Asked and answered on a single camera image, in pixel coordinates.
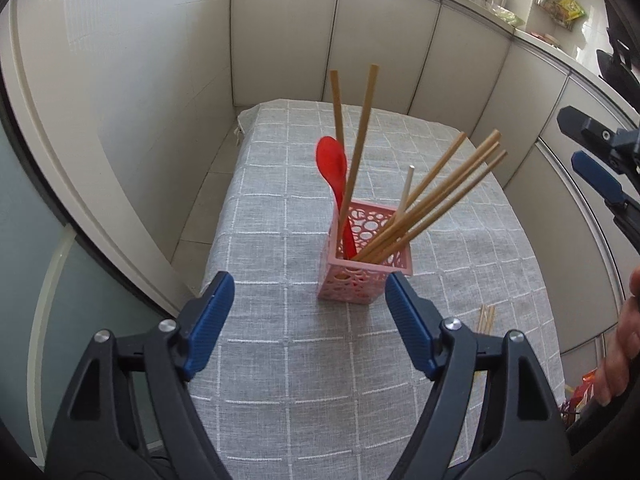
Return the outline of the person's right hand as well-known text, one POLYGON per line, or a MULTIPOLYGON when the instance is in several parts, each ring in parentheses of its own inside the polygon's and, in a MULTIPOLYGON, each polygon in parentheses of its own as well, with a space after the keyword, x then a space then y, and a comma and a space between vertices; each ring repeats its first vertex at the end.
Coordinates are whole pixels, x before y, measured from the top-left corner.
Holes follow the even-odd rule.
POLYGON ((615 333, 610 338, 610 348, 594 376, 594 397, 601 406, 607 406, 628 387, 630 364, 639 355, 639 268, 629 279, 631 296, 623 304, 615 333))

